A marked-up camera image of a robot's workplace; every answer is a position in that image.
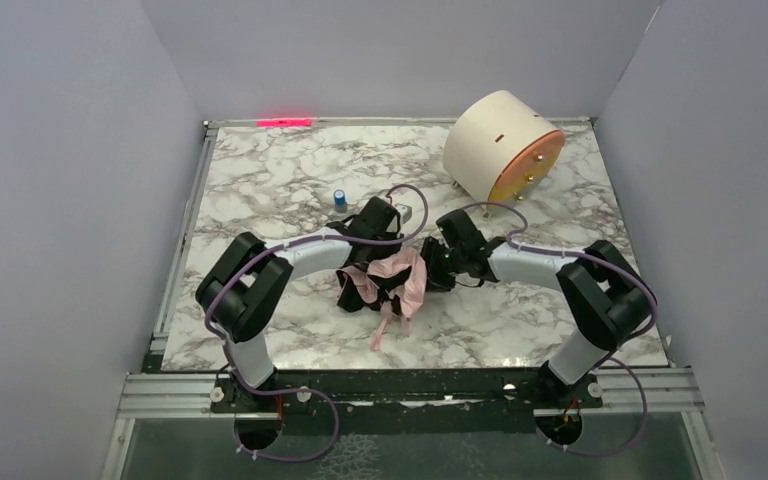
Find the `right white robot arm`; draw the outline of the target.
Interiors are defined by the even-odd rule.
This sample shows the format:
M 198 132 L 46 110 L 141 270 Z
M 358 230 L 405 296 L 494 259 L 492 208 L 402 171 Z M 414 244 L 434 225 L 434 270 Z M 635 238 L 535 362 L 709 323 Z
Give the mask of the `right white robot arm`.
M 447 292 L 459 275 L 478 285 L 522 283 L 560 292 L 575 328 L 540 367 L 548 387 L 568 391 L 651 320 L 657 302 L 651 290 L 609 241 L 582 250 L 517 244 L 511 236 L 486 238 L 463 210 L 440 217 L 440 238 L 421 247 L 427 288 Z

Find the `pink folding umbrella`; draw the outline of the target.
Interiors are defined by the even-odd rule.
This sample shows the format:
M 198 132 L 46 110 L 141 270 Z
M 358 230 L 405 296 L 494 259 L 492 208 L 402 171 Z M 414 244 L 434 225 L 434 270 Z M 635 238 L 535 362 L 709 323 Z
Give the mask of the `pink folding umbrella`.
M 370 341 L 378 351 L 387 326 L 397 322 L 403 335 L 424 303 L 427 267 L 418 250 L 404 247 L 383 259 L 360 262 L 336 272 L 341 287 L 337 306 L 346 312 L 369 308 L 380 314 Z

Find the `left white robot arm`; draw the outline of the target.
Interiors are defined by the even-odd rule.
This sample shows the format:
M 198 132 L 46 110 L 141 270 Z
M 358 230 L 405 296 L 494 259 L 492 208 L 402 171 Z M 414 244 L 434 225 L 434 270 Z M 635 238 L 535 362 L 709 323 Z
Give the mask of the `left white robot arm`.
M 251 232 L 237 235 L 195 294 L 237 380 L 260 389 L 275 373 L 265 329 L 291 281 L 397 252 L 410 216 L 409 207 L 374 197 L 359 213 L 307 236 L 265 241 Z

